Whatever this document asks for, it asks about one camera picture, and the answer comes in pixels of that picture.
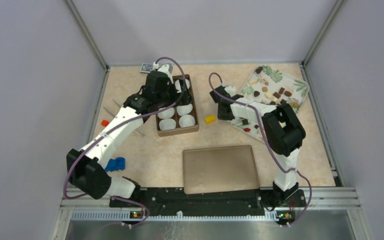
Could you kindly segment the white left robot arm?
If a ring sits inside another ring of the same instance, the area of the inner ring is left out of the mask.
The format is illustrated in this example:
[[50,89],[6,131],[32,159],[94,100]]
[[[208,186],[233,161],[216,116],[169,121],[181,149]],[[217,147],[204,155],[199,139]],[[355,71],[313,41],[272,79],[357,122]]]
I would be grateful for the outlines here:
[[66,182],[80,189],[83,196],[98,200],[118,196],[129,207],[140,202],[138,183],[122,177],[112,178],[105,171],[110,158],[128,136],[149,117],[179,105],[188,105],[193,97],[185,74],[172,76],[153,70],[137,93],[130,95],[113,120],[91,142],[66,155]]

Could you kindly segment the brown chocolate box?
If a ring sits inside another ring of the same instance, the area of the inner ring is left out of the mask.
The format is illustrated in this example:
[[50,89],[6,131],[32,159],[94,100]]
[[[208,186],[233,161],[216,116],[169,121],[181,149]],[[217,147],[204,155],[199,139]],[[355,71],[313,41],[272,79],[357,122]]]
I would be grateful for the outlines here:
[[196,133],[200,129],[195,101],[178,105],[156,115],[156,130],[159,137]]

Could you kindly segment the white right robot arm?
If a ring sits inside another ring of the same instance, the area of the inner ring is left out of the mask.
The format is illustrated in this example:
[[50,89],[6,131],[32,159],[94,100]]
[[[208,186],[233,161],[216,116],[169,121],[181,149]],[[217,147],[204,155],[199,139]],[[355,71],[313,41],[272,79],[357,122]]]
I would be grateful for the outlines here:
[[298,155],[306,132],[292,107],[267,105],[236,94],[231,96],[220,85],[209,94],[217,104],[217,117],[232,121],[243,119],[257,124],[278,172],[273,181],[273,200],[279,206],[287,206],[298,190]]

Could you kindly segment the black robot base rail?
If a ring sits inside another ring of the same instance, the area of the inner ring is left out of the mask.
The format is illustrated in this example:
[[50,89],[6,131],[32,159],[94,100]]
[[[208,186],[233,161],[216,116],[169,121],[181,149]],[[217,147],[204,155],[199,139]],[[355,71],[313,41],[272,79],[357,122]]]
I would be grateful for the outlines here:
[[186,194],[181,188],[149,187],[133,194],[131,201],[146,206],[153,217],[177,212],[186,217],[262,216],[270,210],[296,210],[307,204],[301,189],[284,200],[272,188]]

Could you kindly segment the metal tweezers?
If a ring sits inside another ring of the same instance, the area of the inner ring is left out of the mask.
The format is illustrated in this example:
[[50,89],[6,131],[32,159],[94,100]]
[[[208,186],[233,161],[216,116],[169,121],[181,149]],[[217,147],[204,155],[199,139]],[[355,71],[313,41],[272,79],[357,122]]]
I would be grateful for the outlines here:
[[[118,112],[117,113],[115,113],[114,111],[108,109],[105,106],[102,106],[102,109],[105,112],[107,112],[109,115],[111,115],[114,119],[119,119],[121,121],[121,120],[131,120],[132,118],[135,117],[134,115],[129,115],[129,112],[125,111],[125,109],[123,108],[121,103],[119,103],[115,99],[112,99],[112,101],[118,107]],[[133,132],[136,133],[137,135],[139,135],[141,138],[145,137],[145,134],[141,130],[140,127],[137,127]]]

